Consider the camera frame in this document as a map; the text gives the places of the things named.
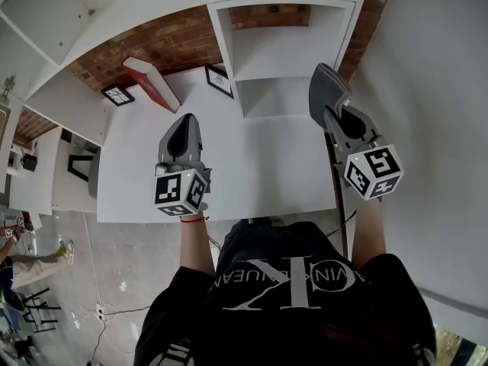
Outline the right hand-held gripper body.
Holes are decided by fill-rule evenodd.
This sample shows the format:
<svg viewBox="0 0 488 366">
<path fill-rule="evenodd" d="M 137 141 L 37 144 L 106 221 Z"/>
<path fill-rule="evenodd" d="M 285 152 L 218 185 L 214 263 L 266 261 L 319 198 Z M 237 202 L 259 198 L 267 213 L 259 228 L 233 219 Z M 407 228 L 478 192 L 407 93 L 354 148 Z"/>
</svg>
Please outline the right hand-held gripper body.
<svg viewBox="0 0 488 366">
<path fill-rule="evenodd" d="M 403 166 L 372 119 L 351 106 L 344 106 L 340 116 L 327 107 L 324 119 L 335 151 L 333 166 L 345 184 L 366 201 L 392 193 L 404 175 Z"/>
</svg>

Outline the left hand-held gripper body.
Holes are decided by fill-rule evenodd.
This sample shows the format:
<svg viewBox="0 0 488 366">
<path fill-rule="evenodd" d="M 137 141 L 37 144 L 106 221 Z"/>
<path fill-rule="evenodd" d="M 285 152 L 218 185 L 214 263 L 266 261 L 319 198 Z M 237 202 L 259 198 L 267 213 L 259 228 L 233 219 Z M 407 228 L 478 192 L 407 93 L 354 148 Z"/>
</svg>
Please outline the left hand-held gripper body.
<svg viewBox="0 0 488 366">
<path fill-rule="evenodd" d="M 204 210 L 211 169 L 201 160 L 203 144 L 197 118 L 185 114 L 159 142 L 154 205 L 170 217 L 194 217 Z"/>
</svg>

